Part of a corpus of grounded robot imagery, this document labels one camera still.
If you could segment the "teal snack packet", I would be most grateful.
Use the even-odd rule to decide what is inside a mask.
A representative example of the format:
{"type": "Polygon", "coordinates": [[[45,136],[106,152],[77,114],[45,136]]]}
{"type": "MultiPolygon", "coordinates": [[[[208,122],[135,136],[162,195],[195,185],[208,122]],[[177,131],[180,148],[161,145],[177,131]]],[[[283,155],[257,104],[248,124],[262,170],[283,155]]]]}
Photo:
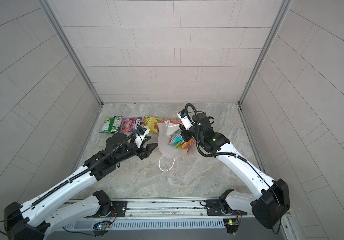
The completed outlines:
{"type": "Polygon", "coordinates": [[[170,135],[171,139],[168,145],[177,144],[179,141],[183,140],[182,131],[180,129],[176,130],[170,135]]]}

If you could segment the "purple snack packet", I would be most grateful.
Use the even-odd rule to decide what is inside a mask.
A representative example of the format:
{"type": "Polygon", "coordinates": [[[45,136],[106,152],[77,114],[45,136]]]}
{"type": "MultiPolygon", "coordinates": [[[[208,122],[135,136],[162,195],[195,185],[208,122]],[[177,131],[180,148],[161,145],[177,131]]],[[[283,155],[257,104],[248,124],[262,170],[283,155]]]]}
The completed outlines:
{"type": "Polygon", "coordinates": [[[135,131],[142,122],[143,118],[123,118],[120,126],[120,133],[131,133],[135,131]]]}

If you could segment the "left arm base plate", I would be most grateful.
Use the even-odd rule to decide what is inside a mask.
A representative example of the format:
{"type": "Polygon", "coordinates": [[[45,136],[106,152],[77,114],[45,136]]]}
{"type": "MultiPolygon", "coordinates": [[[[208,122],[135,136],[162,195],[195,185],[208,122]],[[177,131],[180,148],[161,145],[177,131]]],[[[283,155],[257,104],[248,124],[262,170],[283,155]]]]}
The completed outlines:
{"type": "Polygon", "coordinates": [[[127,201],[112,201],[112,205],[108,211],[98,210],[98,212],[87,218],[123,218],[126,214],[128,202],[127,201]]]}

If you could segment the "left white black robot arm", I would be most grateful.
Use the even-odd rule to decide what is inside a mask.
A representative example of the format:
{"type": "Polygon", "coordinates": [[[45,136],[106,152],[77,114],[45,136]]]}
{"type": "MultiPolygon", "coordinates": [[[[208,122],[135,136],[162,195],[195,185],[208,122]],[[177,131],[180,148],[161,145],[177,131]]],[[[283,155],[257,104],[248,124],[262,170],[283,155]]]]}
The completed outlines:
{"type": "Polygon", "coordinates": [[[148,144],[151,137],[118,133],[106,140],[105,149],[90,157],[74,173],[45,193],[22,204],[13,202],[4,210],[4,229],[10,240],[44,240],[53,231],[84,217],[112,217],[117,211],[104,191],[68,207],[63,204],[71,197],[118,168],[132,157],[148,158],[158,146],[148,144]]]}

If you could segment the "red paper gift bag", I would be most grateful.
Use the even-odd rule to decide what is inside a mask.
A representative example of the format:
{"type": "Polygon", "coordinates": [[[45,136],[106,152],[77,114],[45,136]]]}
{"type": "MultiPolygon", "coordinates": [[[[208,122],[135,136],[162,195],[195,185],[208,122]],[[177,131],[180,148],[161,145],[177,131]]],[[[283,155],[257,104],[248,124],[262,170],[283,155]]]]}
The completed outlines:
{"type": "Polygon", "coordinates": [[[159,128],[158,147],[162,153],[159,159],[159,169],[162,172],[168,172],[173,168],[176,159],[182,158],[193,149],[196,140],[183,140],[182,130],[180,129],[183,124],[179,121],[166,120],[157,123],[157,125],[159,128]],[[172,160],[172,166],[167,170],[163,170],[161,166],[162,159],[172,160]]]}

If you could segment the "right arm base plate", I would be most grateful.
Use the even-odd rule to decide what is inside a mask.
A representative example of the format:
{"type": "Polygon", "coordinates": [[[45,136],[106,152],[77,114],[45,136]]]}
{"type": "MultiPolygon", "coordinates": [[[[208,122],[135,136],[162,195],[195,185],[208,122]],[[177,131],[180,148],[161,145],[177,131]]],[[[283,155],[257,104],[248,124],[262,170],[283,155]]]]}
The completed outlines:
{"type": "Polygon", "coordinates": [[[201,200],[200,205],[205,207],[208,216],[246,216],[247,213],[239,210],[223,210],[220,200],[201,200]]]}

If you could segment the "lime yellow snack packet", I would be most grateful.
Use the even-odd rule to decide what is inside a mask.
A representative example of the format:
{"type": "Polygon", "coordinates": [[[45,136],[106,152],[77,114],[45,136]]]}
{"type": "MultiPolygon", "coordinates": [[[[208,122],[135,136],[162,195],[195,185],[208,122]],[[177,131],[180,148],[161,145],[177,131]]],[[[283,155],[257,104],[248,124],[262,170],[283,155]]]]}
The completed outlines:
{"type": "Polygon", "coordinates": [[[180,146],[183,145],[184,143],[185,143],[184,140],[179,141],[179,142],[176,144],[175,148],[180,147],[180,146]]]}

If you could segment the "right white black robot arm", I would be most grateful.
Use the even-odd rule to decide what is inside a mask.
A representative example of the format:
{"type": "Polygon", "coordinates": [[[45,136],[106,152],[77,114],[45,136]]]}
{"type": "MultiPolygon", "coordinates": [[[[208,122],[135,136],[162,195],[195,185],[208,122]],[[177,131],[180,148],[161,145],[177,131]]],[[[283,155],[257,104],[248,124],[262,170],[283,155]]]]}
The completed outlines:
{"type": "Polygon", "coordinates": [[[199,154],[216,158],[230,168],[248,187],[251,194],[228,189],[219,197],[218,209],[224,215],[252,214],[265,228],[281,224],[283,215],[290,209],[289,187],[282,179],[274,180],[248,161],[223,134],[215,132],[206,113],[190,117],[182,110],[178,113],[184,140],[195,140],[199,154]]]}

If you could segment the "yellow green snack packet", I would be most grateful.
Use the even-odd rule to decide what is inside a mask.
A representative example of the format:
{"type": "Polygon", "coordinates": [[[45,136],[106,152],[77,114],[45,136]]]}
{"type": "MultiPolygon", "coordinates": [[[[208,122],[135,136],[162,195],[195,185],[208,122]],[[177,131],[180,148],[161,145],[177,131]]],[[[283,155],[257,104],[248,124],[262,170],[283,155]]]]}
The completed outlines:
{"type": "Polygon", "coordinates": [[[158,123],[161,123],[163,119],[155,118],[152,116],[145,116],[143,118],[143,126],[147,127],[151,132],[158,134],[159,133],[159,126],[158,123]]]}

